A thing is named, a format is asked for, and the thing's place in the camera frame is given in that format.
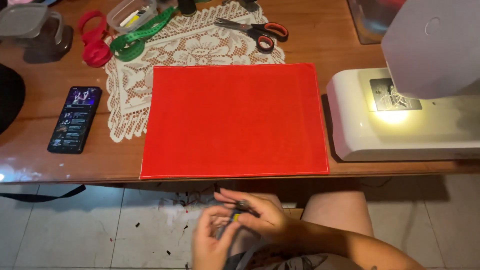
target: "red ribbon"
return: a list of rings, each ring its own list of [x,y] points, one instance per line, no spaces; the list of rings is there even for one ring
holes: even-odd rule
[[[95,17],[102,18],[100,24],[93,30],[84,33],[84,26],[86,22]],[[101,67],[113,56],[113,53],[110,51],[108,45],[102,40],[102,35],[104,32],[106,32],[106,27],[107,18],[98,10],[85,13],[78,21],[77,28],[82,35],[82,41],[85,45],[82,58],[85,63],[91,67]]]

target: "green measuring tape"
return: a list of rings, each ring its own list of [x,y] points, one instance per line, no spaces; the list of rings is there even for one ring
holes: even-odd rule
[[[167,25],[175,10],[174,7],[169,7],[137,30],[117,37],[110,43],[110,51],[123,62],[137,58],[144,51],[145,42]]]

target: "lace doily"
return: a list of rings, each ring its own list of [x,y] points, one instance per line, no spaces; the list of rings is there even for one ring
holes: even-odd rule
[[[115,142],[146,133],[154,65],[285,63],[285,54],[276,40],[275,49],[263,54],[245,33],[213,25],[217,17],[244,24],[268,22],[260,7],[255,12],[248,12],[237,1],[231,1],[225,6],[198,11],[192,17],[173,18],[146,43],[141,56],[131,62],[112,58],[105,65],[107,91],[110,93],[108,127]]]

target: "smartphone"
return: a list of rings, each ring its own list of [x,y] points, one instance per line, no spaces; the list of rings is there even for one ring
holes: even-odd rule
[[[84,150],[102,90],[96,86],[70,88],[47,151],[80,154]]]

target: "person's hands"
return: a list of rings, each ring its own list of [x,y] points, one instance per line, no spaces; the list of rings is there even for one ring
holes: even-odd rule
[[[220,189],[220,193],[215,192],[214,196],[228,208],[234,208],[237,201],[247,200],[252,211],[259,217],[243,213],[237,219],[241,225],[257,231],[263,238],[273,243],[287,243],[292,240],[288,230],[294,219],[287,217],[271,200],[224,188]]]
[[[220,239],[216,238],[216,231],[228,224],[231,214],[232,211],[223,206],[212,206],[203,211],[193,233],[193,269],[223,269],[228,248],[240,223],[230,223]]]

